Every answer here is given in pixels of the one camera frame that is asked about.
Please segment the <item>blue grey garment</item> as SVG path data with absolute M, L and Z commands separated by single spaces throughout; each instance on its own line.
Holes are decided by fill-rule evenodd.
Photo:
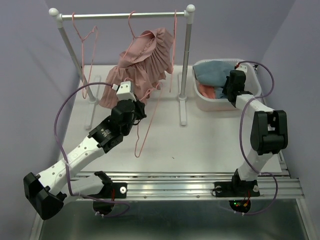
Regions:
M 222 88 L 221 92 L 217 95 L 218 100 L 226 99 L 227 96 L 223 94 L 227 76 L 234 66 L 224 61 L 210 60 L 195 64 L 193 66 L 195 80 L 199 84 Z

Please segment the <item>salmon pink skirt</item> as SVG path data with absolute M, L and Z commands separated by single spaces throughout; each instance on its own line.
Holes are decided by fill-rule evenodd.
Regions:
M 208 85 L 199 84 L 198 91 L 199 93 L 208 99 L 218 99 L 217 95 L 221 92 L 221 87 L 213 87 Z

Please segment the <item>pink hanger with blue garment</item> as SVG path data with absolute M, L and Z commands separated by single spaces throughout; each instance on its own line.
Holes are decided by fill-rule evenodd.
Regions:
M 139 135 L 139 133 L 140 133 L 140 130 L 139 130 L 140 124 L 138 123 L 136 125 L 137 126 L 137 130 L 136 130 L 137 139 L 136 139 L 135 146 L 134 146 L 134 156 L 137 159 L 141 157 L 142 151 L 143 151 L 145 143 L 147 141 L 147 137 L 148 137 L 150 129 L 152 127 L 152 124 L 153 124 L 153 121 L 154 121 L 154 117 L 156 115 L 156 112 L 157 112 L 157 109 L 158 109 L 158 105 L 160 103 L 160 99 L 161 99 L 162 94 L 163 94 L 163 83 L 160 82 L 155 87 L 148 89 L 146 91 L 146 93 L 144 94 L 144 96 L 140 99 L 140 101 L 141 101 L 141 100 L 144 100 L 144 99 L 147 99 L 147 98 L 151 97 L 152 93 L 155 92 L 155 91 L 160 91 L 160 93 L 159 93 L 159 96 L 157 98 L 156 105 L 154 107 L 153 113 L 151 115 L 151 118 L 150 118 L 150 121 L 149 121 L 149 124 L 148 124 L 148 128 L 147 128 L 147 130 L 145 132 L 145 135 L 144 135 L 144 138 L 143 138 L 143 141 L 142 141 L 142 144 L 141 144 L 139 150 L 138 150 L 138 143 L 139 143 L 139 140 L 140 140 L 140 135 Z

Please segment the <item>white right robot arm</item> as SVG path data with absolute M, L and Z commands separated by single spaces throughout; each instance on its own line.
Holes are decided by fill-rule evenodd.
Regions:
M 228 101 L 241 110 L 240 123 L 245 117 L 252 120 L 250 151 L 243 154 L 244 163 L 235 170 L 231 181 L 220 184 L 219 197 L 243 197 L 260 195 L 257 178 L 266 163 L 288 145 L 287 114 L 274 110 L 245 90 L 246 73 L 231 70 L 223 88 Z

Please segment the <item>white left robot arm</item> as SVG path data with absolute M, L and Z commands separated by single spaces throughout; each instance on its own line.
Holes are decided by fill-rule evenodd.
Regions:
M 84 167 L 110 152 L 128 136 L 132 127 L 146 118 L 145 104 L 139 100 L 120 100 L 99 125 L 92 129 L 70 153 L 38 174 L 28 173 L 23 178 L 24 194 L 42 220 L 55 216 L 66 204 L 79 199 L 90 199 L 108 206 L 98 211 L 107 216 L 115 200 L 127 197 L 128 184 L 113 182 L 103 171 L 82 180 L 72 181 Z

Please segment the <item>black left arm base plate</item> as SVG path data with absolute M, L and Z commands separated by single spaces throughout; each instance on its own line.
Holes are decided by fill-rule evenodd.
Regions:
M 125 199 L 127 197 L 128 184 L 126 182 L 113 182 L 104 185 L 101 191 L 97 194 L 92 194 L 91 197 L 98 199 Z

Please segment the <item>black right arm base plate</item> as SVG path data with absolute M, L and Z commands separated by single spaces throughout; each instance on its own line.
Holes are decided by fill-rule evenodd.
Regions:
M 257 181 L 242 181 L 239 184 L 231 181 L 216 181 L 211 194 L 217 198 L 259 197 L 260 191 Z

